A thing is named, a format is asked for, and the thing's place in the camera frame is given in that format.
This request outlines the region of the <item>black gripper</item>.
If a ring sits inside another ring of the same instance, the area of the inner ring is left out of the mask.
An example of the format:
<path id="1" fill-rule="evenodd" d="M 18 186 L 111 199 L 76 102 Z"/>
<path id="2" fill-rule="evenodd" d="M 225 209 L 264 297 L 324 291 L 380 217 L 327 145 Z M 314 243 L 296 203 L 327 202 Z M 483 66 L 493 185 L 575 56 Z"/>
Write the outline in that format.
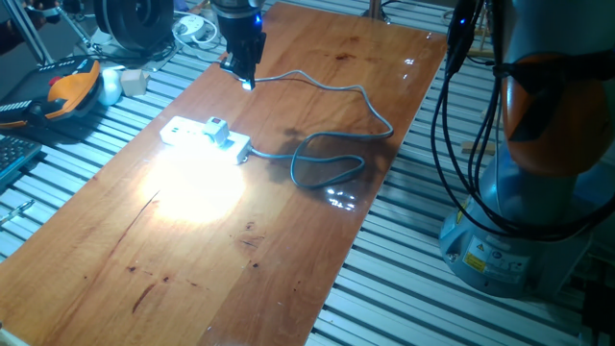
<path id="1" fill-rule="evenodd" d="M 246 90 L 256 87 L 256 68 L 262 48 L 252 45 L 262 32 L 261 10 L 264 0 L 211 0 L 219 30 L 227 41 L 229 53 L 220 68 L 242 82 Z"/>

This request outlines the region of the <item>person's hand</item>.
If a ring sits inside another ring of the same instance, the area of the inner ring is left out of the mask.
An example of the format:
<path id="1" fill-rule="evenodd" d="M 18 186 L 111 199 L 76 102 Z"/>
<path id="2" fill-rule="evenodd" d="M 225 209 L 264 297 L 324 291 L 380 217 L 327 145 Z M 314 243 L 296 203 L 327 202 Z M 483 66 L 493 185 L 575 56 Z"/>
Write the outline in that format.
<path id="1" fill-rule="evenodd" d="M 48 10 L 55 9 L 60 3 L 55 0 L 31 1 L 24 4 L 24 10 L 37 29 L 40 29 L 44 24 L 57 24 L 61 21 L 58 14 L 45 14 Z"/>

